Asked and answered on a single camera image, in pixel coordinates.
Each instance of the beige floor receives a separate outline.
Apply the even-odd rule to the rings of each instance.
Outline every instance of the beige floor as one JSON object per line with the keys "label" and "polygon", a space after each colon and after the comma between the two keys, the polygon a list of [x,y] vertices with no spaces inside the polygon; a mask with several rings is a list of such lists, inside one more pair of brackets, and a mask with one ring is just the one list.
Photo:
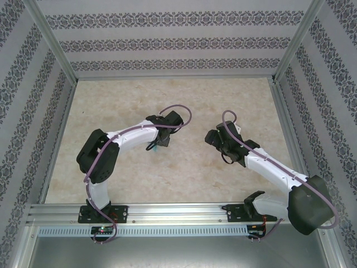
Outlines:
{"label": "beige floor", "polygon": [[[225,109],[238,115],[243,139],[259,143],[287,166],[290,157],[266,79],[193,79],[79,82],[46,203],[84,203],[84,175],[75,161],[90,133],[135,125],[162,108],[181,103],[191,124],[157,152],[138,146],[118,158],[109,178],[114,203],[242,201],[256,190],[280,194],[260,175],[225,164],[204,142]],[[175,109],[184,120],[188,115]]]}

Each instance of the marble floor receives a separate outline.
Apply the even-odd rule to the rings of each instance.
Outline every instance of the marble floor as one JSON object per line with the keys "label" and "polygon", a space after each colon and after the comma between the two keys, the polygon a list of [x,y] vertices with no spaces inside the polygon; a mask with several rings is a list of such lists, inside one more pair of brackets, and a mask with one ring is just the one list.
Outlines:
{"label": "marble floor", "polygon": [[[93,130],[121,130],[176,103],[191,108],[191,123],[172,136],[167,148],[147,152],[142,145],[120,155],[108,183],[112,202],[238,202],[257,190],[281,195],[255,172],[224,163],[204,142],[222,112],[231,109],[244,140],[259,143],[291,167],[266,78],[119,80],[78,83],[46,203],[85,202],[76,157]],[[184,109],[175,111],[188,119]]]}

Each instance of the perforated metal strip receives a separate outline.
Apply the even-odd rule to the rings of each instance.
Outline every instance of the perforated metal strip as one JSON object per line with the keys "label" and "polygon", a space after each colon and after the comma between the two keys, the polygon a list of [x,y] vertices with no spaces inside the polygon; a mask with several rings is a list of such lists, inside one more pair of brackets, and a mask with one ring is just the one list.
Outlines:
{"label": "perforated metal strip", "polygon": [[[91,226],[42,226],[39,237],[89,237]],[[120,237],[247,236],[246,225],[229,226],[118,226]],[[99,234],[98,237],[109,237]]]}

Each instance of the patterned wallpaper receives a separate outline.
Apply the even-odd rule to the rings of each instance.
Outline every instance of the patterned wallpaper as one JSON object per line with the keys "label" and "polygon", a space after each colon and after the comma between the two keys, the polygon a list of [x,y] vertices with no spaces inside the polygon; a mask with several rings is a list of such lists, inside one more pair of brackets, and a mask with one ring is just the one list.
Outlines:
{"label": "patterned wallpaper", "polygon": [[271,75],[311,0],[38,1],[80,78]]}
{"label": "patterned wallpaper", "polygon": [[356,22],[353,1],[326,1],[280,81],[308,171],[340,213],[347,267],[357,267]]}
{"label": "patterned wallpaper", "polygon": [[0,267],[37,203],[73,90],[19,0],[0,3]]}

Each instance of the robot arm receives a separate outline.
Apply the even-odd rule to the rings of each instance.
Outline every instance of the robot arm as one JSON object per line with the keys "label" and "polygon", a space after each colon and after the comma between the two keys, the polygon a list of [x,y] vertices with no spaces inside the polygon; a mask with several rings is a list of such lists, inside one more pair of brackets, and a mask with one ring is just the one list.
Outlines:
{"label": "robot arm", "polygon": [[[173,128],[155,127],[154,125],[179,126],[181,124],[183,124],[183,120],[175,111],[170,112],[166,117],[149,116],[135,126],[153,125],[153,127],[132,130],[113,139],[105,151],[103,151],[102,156],[90,174],[90,182],[88,183],[92,203],[99,209],[103,209],[110,203],[107,179],[113,173],[118,155],[139,144],[148,142],[150,142],[150,145],[146,148],[147,150],[152,149],[156,145],[167,147],[170,141],[170,135],[177,131]],[[76,160],[80,170],[83,173],[88,173],[104,144],[123,131],[124,130],[108,133],[100,129],[93,131],[77,156]]]}
{"label": "robot arm", "polygon": [[[243,142],[240,128],[233,122],[226,121],[226,125],[234,137],[258,154],[237,143],[227,132],[223,123],[217,125],[215,130],[208,132],[205,142],[213,145],[221,153],[225,162],[227,161],[224,157],[229,157],[231,159],[229,164],[238,162],[241,166],[254,170],[275,184],[284,193],[284,197],[279,198],[272,197],[263,191],[257,191],[246,198],[244,200],[244,210],[251,218],[256,214],[261,214],[289,219],[296,230],[308,235],[333,217],[334,213],[319,196],[294,179],[295,177],[301,179],[331,201],[322,178],[318,176],[309,178],[307,175],[300,174],[284,166],[269,156],[254,141],[247,140]],[[277,165],[293,174],[294,177],[289,176]]]}

